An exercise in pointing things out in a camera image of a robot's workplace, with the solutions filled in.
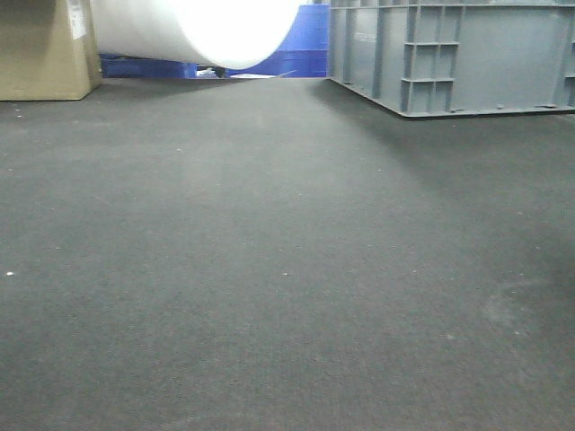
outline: foam roll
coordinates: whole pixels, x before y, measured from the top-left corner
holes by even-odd
[[[300,0],[91,0],[102,53],[230,69],[255,66],[287,36]]]

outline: blue container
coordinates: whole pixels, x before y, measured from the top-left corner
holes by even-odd
[[[330,6],[303,4],[278,51],[327,50],[329,47]]]
[[[102,55],[102,74],[105,78],[179,78],[196,77],[198,67],[192,63],[116,58]]]

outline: blue plastic crate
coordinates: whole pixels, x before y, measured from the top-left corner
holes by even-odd
[[[102,55],[105,78],[179,78],[196,77],[198,67],[192,63],[150,60],[143,58],[113,58]]]
[[[229,75],[285,75],[289,78],[321,78],[327,76],[327,51],[276,51],[257,66],[231,70]]]
[[[296,20],[278,51],[328,49],[330,6],[302,4]]]

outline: gray plastic crate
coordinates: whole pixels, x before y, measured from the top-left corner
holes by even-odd
[[[575,0],[332,0],[329,76],[406,117],[575,110]]]

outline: plastic crate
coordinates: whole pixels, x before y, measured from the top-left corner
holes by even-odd
[[[105,78],[179,78],[196,77],[198,67],[192,63],[123,58],[101,55],[102,75]]]
[[[575,110],[575,0],[332,0],[330,50],[406,117]]]
[[[296,20],[278,51],[327,50],[329,47],[330,6],[299,6]]]
[[[231,70],[230,75],[284,75],[289,78],[327,76],[327,50],[276,51],[257,66]]]

